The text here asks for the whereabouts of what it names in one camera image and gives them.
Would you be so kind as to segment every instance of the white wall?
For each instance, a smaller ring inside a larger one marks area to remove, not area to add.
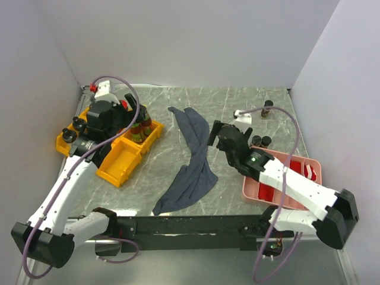
[[[79,83],[292,87],[338,0],[34,0]]]
[[[378,284],[380,2],[341,0],[292,89],[326,186],[352,191],[360,220],[347,248],[361,284]]]
[[[0,1],[0,266],[14,284],[21,254],[12,237],[52,187],[62,161],[55,136],[79,101],[80,86],[32,1]]]

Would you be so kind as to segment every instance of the blue towel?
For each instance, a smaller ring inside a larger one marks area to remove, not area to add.
[[[189,165],[183,165],[174,181],[153,209],[155,216],[178,211],[195,204],[206,195],[218,181],[211,172],[206,159],[209,128],[207,121],[193,108],[184,112],[169,107],[176,117],[178,127],[191,151]]]

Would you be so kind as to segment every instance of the yellow plastic bin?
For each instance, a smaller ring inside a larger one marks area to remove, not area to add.
[[[87,121],[87,111],[88,108],[78,117]],[[72,124],[67,128],[75,130]],[[128,130],[123,136],[112,142],[111,151],[103,160],[96,174],[116,187],[120,187],[129,178],[136,165],[140,163],[141,155],[148,152],[155,140],[161,136],[163,128],[162,123],[152,121],[152,133],[141,144],[132,140],[131,131]],[[62,139],[62,133],[57,136],[55,147],[65,156],[69,155],[70,145]]]
[[[141,149],[132,141],[119,140],[112,146],[96,174],[120,187],[141,161]]]

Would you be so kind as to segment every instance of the pink tray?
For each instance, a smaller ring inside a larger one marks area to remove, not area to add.
[[[272,154],[274,157],[278,158],[281,162],[285,162],[285,159],[288,156],[288,154],[281,153],[279,151],[274,151],[274,150],[265,150],[265,151]],[[316,183],[322,185],[321,164],[318,161],[316,161],[315,159],[307,159],[306,157],[301,157],[301,156],[293,156],[292,161],[301,162],[302,175],[303,175],[304,165],[308,164],[312,166],[316,174]],[[259,182],[254,181],[252,178],[244,176],[243,192],[242,192],[243,202],[255,204],[255,205],[266,205],[266,206],[279,205],[281,194],[282,194],[281,191],[276,190],[276,189],[274,190],[272,202],[258,199],[258,193],[259,193]],[[298,203],[296,200],[290,198],[287,195],[285,197],[284,208],[296,209],[296,210],[307,210],[302,204]]]

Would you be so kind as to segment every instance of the gray countertop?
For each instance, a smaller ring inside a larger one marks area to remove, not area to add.
[[[136,91],[140,102],[148,107],[152,119],[165,125],[161,138],[143,155],[141,163],[121,188],[95,175],[81,193],[71,217],[89,214],[96,207],[108,208],[119,216],[152,215],[157,200],[166,192],[180,167],[189,163],[191,155],[175,117],[167,110],[169,106],[180,110],[194,108],[207,120],[210,129],[214,120],[232,123],[234,110],[261,107],[268,99],[295,114],[285,88],[136,87]],[[119,87],[116,95],[123,98],[128,92],[127,88]],[[89,105],[89,98],[90,93],[85,88],[78,108],[80,112]],[[252,135],[269,135],[272,138],[269,149],[283,152],[292,149],[295,128],[285,114],[274,110],[264,120],[259,112],[254,113],[252,127]],[[299,142],[295,155],[307,156],[303,140]],[[219,178],[217,184],[196,204],[170,215],[261,214],[266,209],[242,202],[243,176],[227,164],[223,152],[215,146],[209,147],[207,159],[211,170]]]

